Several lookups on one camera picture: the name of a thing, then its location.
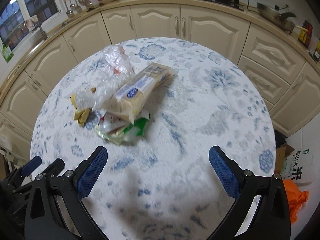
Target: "faucet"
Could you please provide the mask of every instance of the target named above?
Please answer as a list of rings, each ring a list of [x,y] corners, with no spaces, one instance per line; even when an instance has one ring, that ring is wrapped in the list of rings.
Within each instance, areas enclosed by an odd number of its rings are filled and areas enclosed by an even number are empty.
[[[47,34],[45,33],[45,31],[42,29],[41,24],[42,24],[41,22],[36,22],[36,23],[34,24],[35,28],[34,28],[32,31],[35,31],[37,28],[39,28],[39,29],[40,29],[40,32],[41,32],[41,35],[42,35],[42,38],[43,38],[44,40],[46,40],[46,39],[48,38],[48,36],[47,36]]]

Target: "blue gripper pad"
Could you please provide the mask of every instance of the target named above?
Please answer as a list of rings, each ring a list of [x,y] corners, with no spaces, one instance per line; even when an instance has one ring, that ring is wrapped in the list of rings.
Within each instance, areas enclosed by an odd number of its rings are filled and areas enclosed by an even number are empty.
[[[209,151],[209,161],[228,193],[228,196],[237,200],[240,195],[239,180],[214,147]]]
[[[42,163],[41,157],[36,156],[32,160],[30,160],[26,165],[24,165],[21,169],[22,176],[29,176],[32,172],[36,170]]]
[[[100,173],[108,160],[108,152],[103,147],[96,155],[93,161],[90,163],[86,171],[78,180],[78,198],[81,200],[84,197],[89,196],[94,184],[96,183]]]

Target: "frying pan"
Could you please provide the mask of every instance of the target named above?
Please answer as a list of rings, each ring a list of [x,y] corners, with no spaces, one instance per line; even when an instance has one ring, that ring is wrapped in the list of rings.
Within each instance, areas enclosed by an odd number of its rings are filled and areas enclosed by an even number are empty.
[[[274,10],[258,2],[257,2],[257,8],[262,17],[269,20],[273,24],[277,25],[279,28],[281,28],[284,31],[291,32],[294,28],[298,28],[306,32],[308,31],[305,28],[295,25],[292,21],[287,20],[287,18],[289,17],[296,17],[296,15],[293,12],[284,12],[280,14],[279,11]]]

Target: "blue circular logo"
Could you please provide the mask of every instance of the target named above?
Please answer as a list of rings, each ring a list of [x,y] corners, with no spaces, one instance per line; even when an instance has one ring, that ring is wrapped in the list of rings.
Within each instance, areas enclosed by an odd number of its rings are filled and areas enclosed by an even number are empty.
[[[136,93],[138,92],[138,89],[137,88],[133,88],[133,89],[131,89],[129,92],[128,92],[128,98],[133,98],[135,95],[136,95]]]

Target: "bread package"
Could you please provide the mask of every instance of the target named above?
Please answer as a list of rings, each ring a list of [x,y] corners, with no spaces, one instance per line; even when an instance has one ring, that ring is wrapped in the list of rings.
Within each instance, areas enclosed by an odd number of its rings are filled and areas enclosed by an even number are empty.
[[[168,66],[151,63],[113,95],[108,112],[134,123],[151,92],[175,73]]]

